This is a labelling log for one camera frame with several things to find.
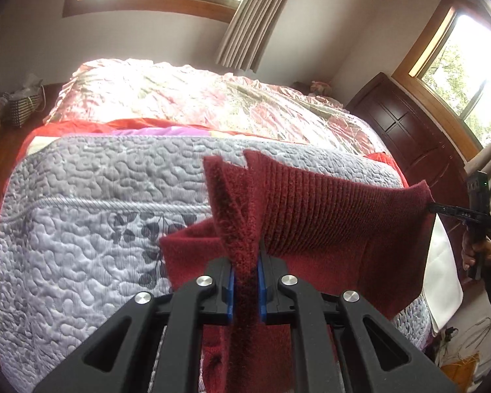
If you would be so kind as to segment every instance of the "human hand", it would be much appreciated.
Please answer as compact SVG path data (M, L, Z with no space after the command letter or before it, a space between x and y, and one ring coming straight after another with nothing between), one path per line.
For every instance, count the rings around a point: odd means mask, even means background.
M484 240L473 244L469 231L465 231L464 236L462 237L462 265L464 266L464 270L468 270L470 266L474 266L477 253L483 253L484 264L490 266L491 240L485 238Z

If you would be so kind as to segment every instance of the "red sweater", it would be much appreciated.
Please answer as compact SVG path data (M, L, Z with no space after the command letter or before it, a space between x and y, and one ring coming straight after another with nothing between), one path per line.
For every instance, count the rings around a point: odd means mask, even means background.
M420 295L435 216L425 182L387 189L290 168L256 151L247 168L206 157L212 219L160 240L174 288L228 256L234 322L204 329L208 393L283 393L292 386L288 326L260 323L260 236L290 273L322 292L360 291L391 318Z

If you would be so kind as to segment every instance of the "triangular cutout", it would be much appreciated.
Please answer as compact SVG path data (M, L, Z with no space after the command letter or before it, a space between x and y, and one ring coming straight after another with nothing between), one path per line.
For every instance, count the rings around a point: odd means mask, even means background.
M84 363L103 372L110 372L122 346L123 339L131 325L131 318L125 317L84 357Z
M363 322L375 349L380 367L384 371L391 371L409 362L409 355L373 319L366 316Z

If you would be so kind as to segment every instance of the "quilted gray bedding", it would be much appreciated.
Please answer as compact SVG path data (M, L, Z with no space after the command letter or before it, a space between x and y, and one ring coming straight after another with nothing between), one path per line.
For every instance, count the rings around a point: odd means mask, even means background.
M68 136L14 170L0 212L0 364L34 386L128 299L167 294L158 238L210 217L202 160L244 148L309 171L402 187L386 164L309 145L209 137ZM394 320L421 347L422 296Z

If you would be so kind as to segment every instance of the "white cloth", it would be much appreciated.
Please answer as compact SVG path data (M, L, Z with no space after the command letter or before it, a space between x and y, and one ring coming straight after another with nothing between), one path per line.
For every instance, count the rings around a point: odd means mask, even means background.
M433 226L424 273L424 297L435 334L447 324L464 298L451 243L438 216Z

